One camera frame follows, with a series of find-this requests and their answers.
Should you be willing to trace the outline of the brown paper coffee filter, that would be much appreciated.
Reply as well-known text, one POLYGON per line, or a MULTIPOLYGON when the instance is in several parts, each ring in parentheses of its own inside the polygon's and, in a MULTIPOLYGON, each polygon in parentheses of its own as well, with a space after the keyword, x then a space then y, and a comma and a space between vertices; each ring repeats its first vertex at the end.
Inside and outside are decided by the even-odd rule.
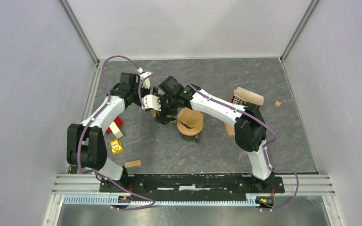
POLYGON ((187 125, 193 127, 200 123, 204 123, 204 115, 197 110, 191 110, 189 108, 183 108, 177 115, 177 120, 180 120, 187 125))

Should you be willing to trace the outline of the wooden ring dripper holder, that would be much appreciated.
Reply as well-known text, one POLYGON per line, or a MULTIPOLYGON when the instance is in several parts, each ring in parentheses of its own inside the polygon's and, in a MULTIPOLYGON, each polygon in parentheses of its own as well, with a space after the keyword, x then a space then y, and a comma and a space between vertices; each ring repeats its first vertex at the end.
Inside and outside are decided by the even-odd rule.
POLYGON ((178 128, 179 132, 182 135, 185 135, 188 137, 198 135, 202 131, 203 125, 204 125, 203 123, 200 123, 196 126, 191 127, 191 126, 187 125, 186 123, 184 123, 180 120, 177 120, 177 128, 178 128))

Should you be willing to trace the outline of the clear glass coffee server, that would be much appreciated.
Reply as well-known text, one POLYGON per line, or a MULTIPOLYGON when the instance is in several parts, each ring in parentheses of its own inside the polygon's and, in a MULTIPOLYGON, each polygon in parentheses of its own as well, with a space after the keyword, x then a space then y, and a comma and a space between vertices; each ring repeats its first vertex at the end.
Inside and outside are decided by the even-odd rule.
POLYGON ((195 143, 200 143, 200 133, 195 134, 195 135, 184 135, 184 134, 180 134, 180 137, 188 142, 195 142, 195 143))

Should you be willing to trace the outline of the brown filter stack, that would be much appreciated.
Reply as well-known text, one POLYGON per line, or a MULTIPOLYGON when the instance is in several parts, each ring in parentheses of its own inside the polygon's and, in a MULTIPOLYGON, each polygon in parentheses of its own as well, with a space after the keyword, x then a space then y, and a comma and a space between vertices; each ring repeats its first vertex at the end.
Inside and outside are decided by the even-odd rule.
POLYGON ((235 131, 234 131, 234 127, 225 123, 225 129, 226 129, 226 133, 228 136, 234 136, 235 135, 235 131))

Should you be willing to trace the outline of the orange black coffee filter box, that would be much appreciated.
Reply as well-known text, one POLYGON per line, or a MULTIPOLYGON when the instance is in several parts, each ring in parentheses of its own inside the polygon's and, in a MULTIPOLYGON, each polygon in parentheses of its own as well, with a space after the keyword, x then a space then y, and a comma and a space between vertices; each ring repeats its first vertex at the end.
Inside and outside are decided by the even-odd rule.
POLYGON ((243 106, 254 104, 260 107, 264 103, 264 97, 242 87, 237 87, 233 91, 231 103, 243 106))

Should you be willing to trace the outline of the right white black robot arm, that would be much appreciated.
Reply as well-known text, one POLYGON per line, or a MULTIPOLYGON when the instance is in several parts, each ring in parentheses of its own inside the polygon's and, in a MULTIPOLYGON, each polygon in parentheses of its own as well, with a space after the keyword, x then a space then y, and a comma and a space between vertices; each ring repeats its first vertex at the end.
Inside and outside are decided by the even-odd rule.
POLYGON ((168 76, 158 87, 153 87, 150 97, 143 97, 143 103, 154 109, 160 123, 167 123, 167 115, 174 115, 181 108, 211 115, 231 126, 236 145, 248 153, 254 177, 254 188, 266 192, 272 187, 273 171, 265 151, 268 142, 267 131, 259 107, 237 105, 217 98, 199 86, 181 85, 174 77, 168 76))

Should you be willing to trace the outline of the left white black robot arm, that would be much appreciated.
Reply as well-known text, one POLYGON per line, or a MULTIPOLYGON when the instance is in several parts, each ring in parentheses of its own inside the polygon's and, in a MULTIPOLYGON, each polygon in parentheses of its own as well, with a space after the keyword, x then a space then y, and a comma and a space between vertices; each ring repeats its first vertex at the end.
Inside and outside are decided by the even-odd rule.
POLYGON ((125 168, 108 158, 104 132, 128 106, 141 105, 139 97, 150 93, 150 74, 121 73, 119 83, 110 89, 101 106, 83 122, 72 123, 67 129, 67 162, 82 173, 94 170, 112 179, 111 186, 118 192, 129 187, 129 179, 125 168))

